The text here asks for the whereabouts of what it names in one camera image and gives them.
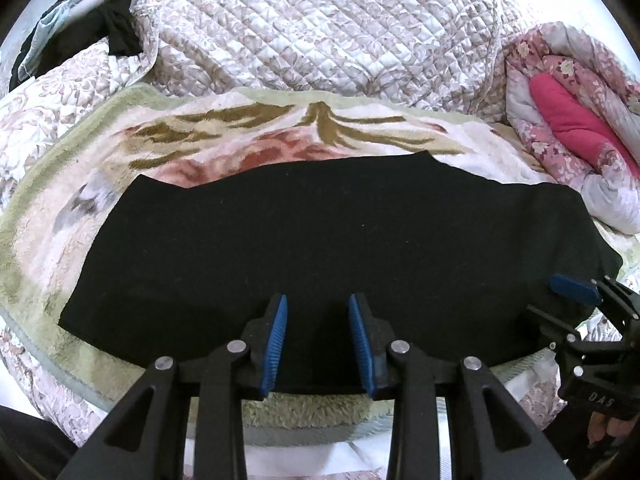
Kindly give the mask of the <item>person right hand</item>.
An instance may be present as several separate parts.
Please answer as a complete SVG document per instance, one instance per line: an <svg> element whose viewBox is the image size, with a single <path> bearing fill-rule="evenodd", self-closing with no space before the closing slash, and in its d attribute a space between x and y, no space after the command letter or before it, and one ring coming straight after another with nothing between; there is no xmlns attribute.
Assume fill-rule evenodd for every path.
<svg viewBox="0 0 640 480"><path fill-rule="evenodd" d="M626 438L634 430L634 426L639 420L639 416L634 416L631 420L620 420L605 414L593 413L588 426L589 445L596 445L605 437Z"/></svg>

